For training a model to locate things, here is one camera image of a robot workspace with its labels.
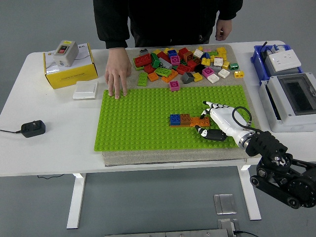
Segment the person's left hand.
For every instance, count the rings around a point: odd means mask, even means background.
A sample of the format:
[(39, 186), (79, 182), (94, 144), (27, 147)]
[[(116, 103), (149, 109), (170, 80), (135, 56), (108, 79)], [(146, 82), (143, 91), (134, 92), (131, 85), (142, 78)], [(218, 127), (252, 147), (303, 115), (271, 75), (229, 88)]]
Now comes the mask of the person's left hand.
[(224, 41), (227, 39), (233, 28), (232, 20), (218, 19), (216, 22), (215, 39), (217, 41)]

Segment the person's right hand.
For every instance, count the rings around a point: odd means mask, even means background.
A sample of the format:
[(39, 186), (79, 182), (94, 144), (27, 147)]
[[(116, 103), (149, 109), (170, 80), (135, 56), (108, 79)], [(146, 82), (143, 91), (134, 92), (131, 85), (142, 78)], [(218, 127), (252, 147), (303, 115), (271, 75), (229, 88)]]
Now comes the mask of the person's right hand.
[(105, 81), (108, 85), (109, 96), (120, 98), (120, 89), (123, 96), (127, 95), (127, 78), (131, 75), (131, 63), (126, 49), (111, 48), (105, 69)]

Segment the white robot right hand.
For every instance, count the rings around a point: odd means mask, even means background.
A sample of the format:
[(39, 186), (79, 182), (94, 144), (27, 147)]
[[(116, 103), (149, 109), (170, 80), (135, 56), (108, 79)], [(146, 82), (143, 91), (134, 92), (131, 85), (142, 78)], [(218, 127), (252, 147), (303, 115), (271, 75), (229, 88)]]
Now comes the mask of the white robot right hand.
[[(204, 101), (203, 103), (208, 105), (209, 108), (202, 112), (200, 119), (203, 119), (205, 115), (210, 115), (219, 128), (204, 129), (195, 125), (195, 129), (198, 133), (205, 139), (215, 141), (224, 141), (228, 136), (231, 136), (240, 148), (246, 149), (253, 135), (250, 127), (252, 122), (250, 111), (242, 106), (234, 108), (208, 101)], [(244, 109), (249, 115), (249, 121), (246, 121), (237, 112), (237, 109)]]

